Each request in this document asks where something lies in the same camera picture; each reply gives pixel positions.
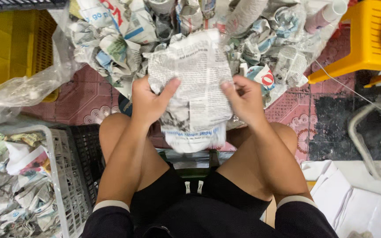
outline white cable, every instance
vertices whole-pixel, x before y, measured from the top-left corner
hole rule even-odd
[[[377,106],[375,103],[373,103],[372,101],[368,100],[367,98],[363,97],[361,94],[355,92],[354,90],[350,89],[349,87],[347,87],[345,84],[342,84],[341,82],[337,81],[335,78],[331,77],[326,71],[325,69],[323,68],[323,66],[321,66],[321,64],[315,60],[315,62],[320,66],[320,68],[325,72],[325,74],[327,74],[327,76],[329,76],[331,79],[335,80],[336,82],[340,83],[342,86],[344,86],[345,88],[351,90],[352,92],[354,92],[355,94],[357,94],[358,96],[362,97],[364,100],[366,100],[367,102],[373,104],[375,107],[377,107],[380,111],[381,111],[381,107]]]

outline person's right hand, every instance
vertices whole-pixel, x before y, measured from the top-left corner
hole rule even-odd
[[[232,84],[224,82],[221,84],[221,89],[232,104],[236,116],[254,127],[265,119],[261,84],[239,75],[233,77],[233,82],[234,87]]]

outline newspaper page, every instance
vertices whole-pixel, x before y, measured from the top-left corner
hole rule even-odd
[[[232,109],[220,82],[232,82],[232,74],[219,42],[219,31],[212,29],[191,34],[166,50],[144,54],[149,60],[148,81],[156,94],[171,78],[182,81],[161,116],[161,130],[177,152],[225,143]]]

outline yellow plastic stool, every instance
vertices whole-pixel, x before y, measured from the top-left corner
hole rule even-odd
[[[344,58],[325,67],[331,77],[338,77],[361,69],[381,71],[381,1],[364,0],[348,8],[341,22],[351,21],[351,52]],[[330,77],[320,69],[308,76],[315,84]],[[371,80],[371,85],[381,82],[381,75]]]

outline yellow plastic crate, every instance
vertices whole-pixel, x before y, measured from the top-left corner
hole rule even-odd
[[[47,10],[0,12],[0,84],[32,76],[52,65],[52,34],[57,27]],[[43,102],[54,102],[58,89]]]

